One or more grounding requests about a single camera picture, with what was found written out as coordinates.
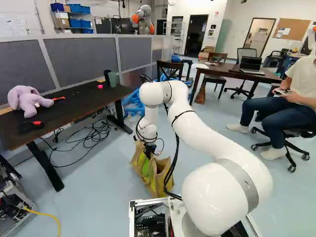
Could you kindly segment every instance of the wooden table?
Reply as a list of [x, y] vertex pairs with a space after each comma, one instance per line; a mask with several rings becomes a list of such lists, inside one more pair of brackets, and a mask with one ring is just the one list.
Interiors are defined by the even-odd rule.
[[[103, 84], [103, 89], [97, 87], [99, 84]], [[24, 111], [22, 110], [11, 111], [0, 116], [0, 145], [5, 150], [14, 150], [26, 144], [44, 168], [55, 190], [60, 191], [64, 188], [62, 180], [50, 163], [46, 153], [37, 147], [34, 140], [96, 112], [112, 102], [115, 102], [117, 118], [108, 115], [108, 120], [131, 134], [132, 130], [124, 124], [121, 98], [132, 91], [131, 88], [122, 85], [111, 88], [105, 82], [93, 81], [48, 94], [45, 98], [65, 96], [66, 99], [56, 101], [51, 108], [39, 107], [38, 114], [32, 118], [24, 118]], [[44, 127], [26, 133], [19, 133], [18, 125], [28, 121], [42, 121]]]
[[228, 78], [237, 78], [237, 79], [244, 79], [244, 80], [250, 80], [253, 81], [253, 86], [250, 90], [250, 93], [247, 97], [247, 99], [250, 99], [254, 95], [254, 91], [257, 88], [257, 85], [259, 82], [261, 83], [281, 83], [282, 79], [279, 78], [274, 73], [270, 72], [269, 70], [265, 68], [261, 68], [260, 70], [265, 73], [264, 76], [261, 75], [255, 75], [255, 74], [246, 74], [239, 70], [239, 64], [233, 64], [233, 63], [221, 63], [217, 66], [211, 66], [208, 64], [205, 64], [208, 68], [202, 69], [197, 68], [197, 75], [196, 79], [194, 80], [194, 85], [192, 89], [191, 99], [190, 99], [190, 105], [192, 105], [194, 94], [197, 90], [198, 81], [201, 74], [206, 74], [210, 76], [223, 76]]

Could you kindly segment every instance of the purple stuffed elephant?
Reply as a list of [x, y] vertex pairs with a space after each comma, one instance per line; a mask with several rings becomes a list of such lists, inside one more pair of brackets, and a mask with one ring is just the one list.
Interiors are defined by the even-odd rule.
[[41, 97], [35, 88], [24, 85], [17, 85], [9, 91], [8, 102], [13, 110], [24, 110], [26, 119], [38, 113], [35, 107], [36, 104], [47, 108], [54, 104], [53, 100]]

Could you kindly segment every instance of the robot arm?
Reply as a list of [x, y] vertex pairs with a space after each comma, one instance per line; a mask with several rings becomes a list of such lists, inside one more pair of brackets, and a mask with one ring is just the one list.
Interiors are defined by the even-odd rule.
[[141, 35], [153, 34], [155, 32], [154, 25], [150, 18], [151, 11], [152, 9], [149, 5], [143, 5], [130, 18], [132, 23], [139, 24], [139, 32]]
[[272, 177], [264, 164], [245, 148], [208, 127], [187, 102], [188, 88], [180, 81], [145, 83], [140, 99], [145, 116], [136, 127], [152, 142], [158, 106], [170, 102], [168, 119], [176, 134], [189, 146], [207, 152], [214, 162], [199, 167], [182, 185], [187, 212], [207, 236], [221, 235], [271, 194]]

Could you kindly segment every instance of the man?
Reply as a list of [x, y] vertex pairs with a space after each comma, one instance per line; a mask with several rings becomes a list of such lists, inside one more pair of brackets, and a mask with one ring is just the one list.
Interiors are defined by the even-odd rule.
[[279, 89], [289, 89], [290, 93], [244, 101], [240, 124], [227, 125], [231, 131], [247, 133], [254, 112], [264, 115], [262, 127], [270, 137], [272, 147], [260, 156], [268, 160], [286, 154], [283, 128], [316, 123], [316, 57], [299, 59], [285, 74], [287, 78]]

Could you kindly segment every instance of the floor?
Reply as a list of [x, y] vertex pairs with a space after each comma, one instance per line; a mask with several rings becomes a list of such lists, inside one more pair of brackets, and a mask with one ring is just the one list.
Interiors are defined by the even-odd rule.
[[[194, 77], [196, 70], [192, 69], [191, 73]], [[238, 79], [228, 79], [227, 86], [235, 87], [240, 84]], [[246, 88], [250, 87], [251, 83], [246, 83]], [[208, 83], [206, 103], [193, 103], [193, 109], [206, 124], [249, 150], [252, 144], [267, 140], [260, 134], [244, 135], [227, 130], [227, 123], [239, 121], [245, 97], [238, 96], [232, 100], [232, 92], [226, 92], [217, 100], [219, 89], [216, 92], [213, 90], [214, 85]], [[268, 90], [266, 85], [260, 85], [255, 96], [265, 96]], [[133, 128], [136, 121], [137, 118], [132, 118], [126, 123]], [[165, 143], [161, 157], [173, 156], [175, 137], [163, 107], [159, 110], [157, 127], [158, 136]], [[311, 160], [305, 162], [297, 153], [292, 152], [298, 164], [294, 174], [287, 171], [286, 158], [263, 160], [274, 179], [272, 197], [252, 212], [263, 237], [311, 236], [316, 233], [315, 139], [295, 138], [291, 139], [291, 142], [308, 150]], [[61, 149], [67, 147], [64, 143], [60, 144]], [[39, 206], [39, 210], [59, 218], [62, 223], [62, 236], [125, 237], [129, 232], [128, 202], [132, 199], [151, 198], [129, 164], [134, 150], [132, 135], [112, 130], [109, 138], [81, 162], [58, 169], [65, 184], [64, 190], [59, 193], [52, 189], [43, 169], [34, 158], [22, 163], [17, 169], [23, 175], [22, 183]], [[55, 154], [52, 159], [54, 163], [66, 164], [78, 159], [84, 152], [85, 150], [78, 148], [70, 153]], [[259, 152], [260, 150], [253, 153], [259, 156]], [[211, 161], [212, 157], [180, 141], [179, 159], [174, 171], [175, 193], [181, 192], [181, 184], [191, 171]], [[56, 235], [57, 226], [52, 219], [36, 217], [16, 236]]]

